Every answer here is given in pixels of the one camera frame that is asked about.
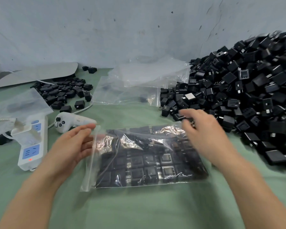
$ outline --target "forearm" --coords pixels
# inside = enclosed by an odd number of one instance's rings
[[[222,162],[246,228],[286,229],[286,208],[267,186],[259,171],[239,154]]]
[[[59,184],[52,179],[33,173],[23,182],[8,206],[0,221],[0,229],[48,228],[52,203],[58,188]]]

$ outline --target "power strip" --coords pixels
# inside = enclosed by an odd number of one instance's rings
[[[31,124],[41,135],[41,142],[31,146],[21,146],[18,166],[24,171],[34,171],[48,152],[48,118],[40,115],[29,116],[27,124]]]

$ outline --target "clear plastic bag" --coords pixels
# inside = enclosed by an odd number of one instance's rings
[[[53,110],[35,88],[0,102],[0,119],[16,118],[25,123],[26,118],[30,115],[48,115],[52,112]],[[10,130],[12,129],[9,122],[0,122],[0,134]]]
[[[121,80],[125,87],[167,88],[169,80],[187,83],[190,67],[188,63],[169,56],[156,61],[142,56],[130,63],[118,65],[108,76]]]
[[[160,106],[160,88],[124,87],[120,80],[102,76],[93,93],[94,104],[145,103]]]
[[[81,191],[189,182],[208,177],[178,122],[174,125],[107,130],[87,160]]]

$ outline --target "green tablecloth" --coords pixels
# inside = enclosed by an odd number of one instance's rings
[[[95,74],[78,71],[77,76],[97,86],[109,69]],[[0,101],[21,93],[32,84],[0,88]],[[58,111],[49,115],[52,123]],[[102,128],[138,127],[171,123],[156,107],[146,105],[94,105],[80,115],[95,119]],[[48,131],[48,148],[60,134]],[[238,151],[255,164],[286,206],[286,170],[267,166],[250,147],[234,134],[230,140]],[[0,219],[21,183],[31,174],[18,166],[20,145],[13,141],[0,146]],[[205,162],[210,172],[206,181],[161,186],[97,189],[80,193],[84,164],[61,186],[55,197],[49,228],[244,228],[229,186],[218,170]]]

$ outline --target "hand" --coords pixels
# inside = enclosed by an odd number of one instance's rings
[[[182,128],[198,153],[212,164],[218,167],[222,162],[231,159],[233,155],[238,156],[236,149],[213,115],[195,109],[182,109],[179,113],[195,120],[196,129],[187,119],[183,120]]]
[[[49,177],[61,185],[76,165],[91,154],[95,124],[76,127],[61,135],[34,173]]]

